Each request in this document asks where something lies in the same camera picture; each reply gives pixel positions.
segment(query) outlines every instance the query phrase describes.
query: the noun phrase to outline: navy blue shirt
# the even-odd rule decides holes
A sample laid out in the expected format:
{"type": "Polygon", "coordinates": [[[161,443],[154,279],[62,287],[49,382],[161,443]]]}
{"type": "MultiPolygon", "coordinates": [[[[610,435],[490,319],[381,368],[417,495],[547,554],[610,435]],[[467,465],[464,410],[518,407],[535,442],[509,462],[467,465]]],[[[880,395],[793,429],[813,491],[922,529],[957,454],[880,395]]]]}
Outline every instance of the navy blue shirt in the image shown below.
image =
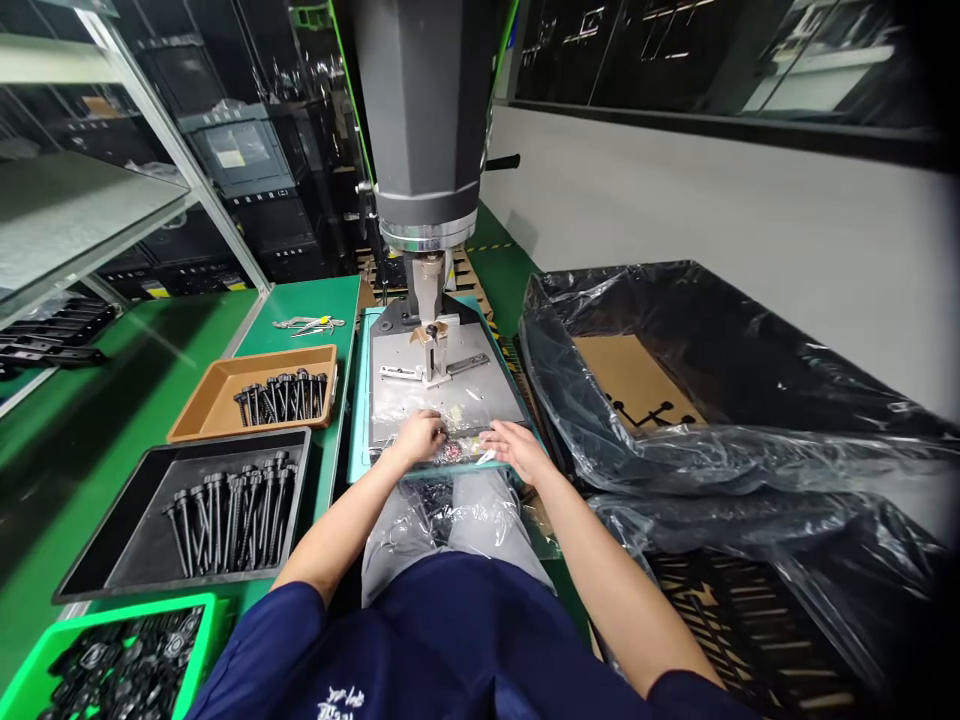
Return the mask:
{"type": "Polygon", "coordinates": [[[189,720],[214,718],[750,718],[688,672],[643,700],[585,648],[523,570],[459,552],[421,560],[335,623],[293,583],[243,617],[189,720]]]}

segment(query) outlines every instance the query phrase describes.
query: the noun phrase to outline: window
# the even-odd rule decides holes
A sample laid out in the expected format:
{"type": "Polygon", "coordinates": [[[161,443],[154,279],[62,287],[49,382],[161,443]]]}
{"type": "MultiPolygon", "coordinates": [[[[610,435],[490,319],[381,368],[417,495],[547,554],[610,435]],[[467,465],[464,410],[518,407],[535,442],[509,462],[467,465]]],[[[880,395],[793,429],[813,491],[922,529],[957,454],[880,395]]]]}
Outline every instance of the window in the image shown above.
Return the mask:
{"type": "Polygon", "coordinates": [[[530,0],[525,19],[517,101],[931,135],[883,0],[530,0]]]}

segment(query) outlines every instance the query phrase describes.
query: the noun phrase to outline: black tray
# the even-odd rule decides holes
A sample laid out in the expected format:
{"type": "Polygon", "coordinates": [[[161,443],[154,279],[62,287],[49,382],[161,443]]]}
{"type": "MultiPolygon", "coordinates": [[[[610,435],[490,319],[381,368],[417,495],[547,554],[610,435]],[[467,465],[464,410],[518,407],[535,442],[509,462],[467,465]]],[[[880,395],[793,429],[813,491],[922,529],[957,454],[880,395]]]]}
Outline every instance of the black tray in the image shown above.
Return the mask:
{"type": "Polygon", "coordinates": [[[293,549],[309,452],[309,428],[160,445],[147,450],[60,582],[53,596],[54,604],[276,577],[293,549]],[[240,472],[243,465],[260,465],[278,450],[290,453],[290,462],[297,465],[280,562],[273,568],[184,578],[170,522],[162,509],[170,504],[174,493],[200,483],[205,475],[240,472]]]}

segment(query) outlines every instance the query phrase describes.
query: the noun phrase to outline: brown tray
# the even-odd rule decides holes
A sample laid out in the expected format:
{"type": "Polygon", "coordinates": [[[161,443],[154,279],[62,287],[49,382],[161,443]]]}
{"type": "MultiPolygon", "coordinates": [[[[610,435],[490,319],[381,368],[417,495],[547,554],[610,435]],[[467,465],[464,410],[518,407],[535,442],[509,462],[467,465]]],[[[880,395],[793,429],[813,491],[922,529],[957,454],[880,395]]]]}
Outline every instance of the brown tray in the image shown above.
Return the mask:
{"type": "Polygon", "coordinates": [[[248,355],[242,358],[210,363],[200,384],[193,391],[180,417],[167,434],[167,442],[207,440],[208,438],[244,435],[261,430],[283,430],[293,427],[325,428],[330,425],[331,401],[337,390],[337,346],[287,350],[279,353],[248,355]],[[243,427],[234,396],[254,383],[266,385],[268,377],[282,373],[295,374],[305,368],[311,375],[327,374],[323,413],[309,420],[289,420],[269,425],[243,427]]]}

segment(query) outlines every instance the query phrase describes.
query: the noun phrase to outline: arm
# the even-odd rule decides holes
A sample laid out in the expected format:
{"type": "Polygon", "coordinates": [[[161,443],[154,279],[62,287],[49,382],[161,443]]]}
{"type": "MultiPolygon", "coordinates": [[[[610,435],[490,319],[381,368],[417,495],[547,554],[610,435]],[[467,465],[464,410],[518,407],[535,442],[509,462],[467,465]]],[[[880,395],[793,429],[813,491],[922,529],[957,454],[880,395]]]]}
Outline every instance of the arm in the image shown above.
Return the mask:
{"type": "Polygon", "coordinates": [[[573,584],[633,688],[647,697],[669,670],[690,670],[723,687],[673,606],[557,471],[533,433],[513,423],[492,427],[487,447],[536,487],[573,584]]]}
{"type": "Polygon", "coordinates": [[[397,442],[383,451],[370,471],[347,490],[303,536],[271,590],[292,582],[317,589],[330,605],[340,579],[357,559],[387,496],[413,464],[432,456],[446,440],[440,413],[418,410],[397,442]]]}

